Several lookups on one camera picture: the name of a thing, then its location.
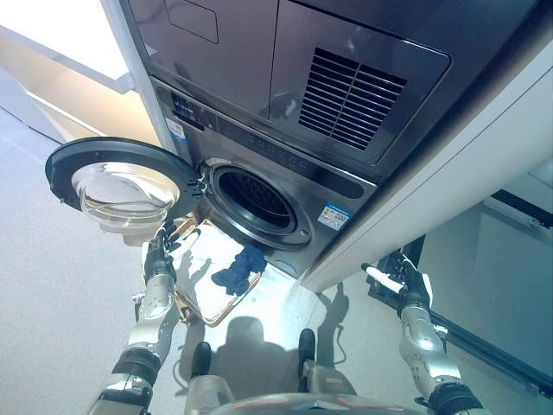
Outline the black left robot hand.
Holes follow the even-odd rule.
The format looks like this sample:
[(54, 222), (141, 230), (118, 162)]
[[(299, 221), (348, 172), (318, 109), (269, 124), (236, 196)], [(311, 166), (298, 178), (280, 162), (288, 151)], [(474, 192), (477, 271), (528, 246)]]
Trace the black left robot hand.
[(143, 262), (143, 275), (145, 283), (158, 275), (167, 275), (176, 282), (176, 273), (173, 266), (171, 252), (181, 244), (177, 242), (179, 234), (176, 233), (177, 225), (172, 221), (165, 221), (156, 231), (154, 237), (148, 242), (146, 257)]

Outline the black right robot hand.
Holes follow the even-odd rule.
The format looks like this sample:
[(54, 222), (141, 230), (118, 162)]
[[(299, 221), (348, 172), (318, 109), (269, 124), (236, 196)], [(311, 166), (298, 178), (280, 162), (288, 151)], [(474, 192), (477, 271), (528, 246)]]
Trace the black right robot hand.
[(385, 273), (368, 263), (362, 263), (360, 267), (371, 283), (376, 283), (379, 287), (395, 294), (392, 307), (399, 316), (404, 308), (411, 305), (430, 310), (432, 290), (428, 275), (421, 273), (401, 252), (394, 252), (391, 255), (391, 264), (397, 271), (397, 276), (401, 278), (400, 281), (394, 280), (392, 274)]

